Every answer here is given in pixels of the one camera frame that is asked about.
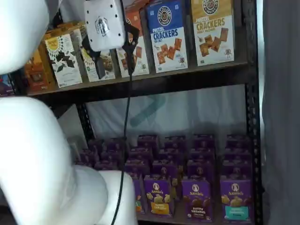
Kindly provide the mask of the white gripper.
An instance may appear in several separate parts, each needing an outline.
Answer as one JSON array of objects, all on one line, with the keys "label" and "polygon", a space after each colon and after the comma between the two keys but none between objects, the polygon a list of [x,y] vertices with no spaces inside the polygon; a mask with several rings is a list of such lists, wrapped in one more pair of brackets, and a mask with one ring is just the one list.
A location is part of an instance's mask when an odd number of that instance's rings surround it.
[{"label": "white gripper", "polygon": [[81,54],[89,80],[105,76],[100,52],[123,48],[128,74],[135,70],[134,50],[138,44],[139,29],[124,21],[121,0],[86,0],[84,2],[86,31]]}]

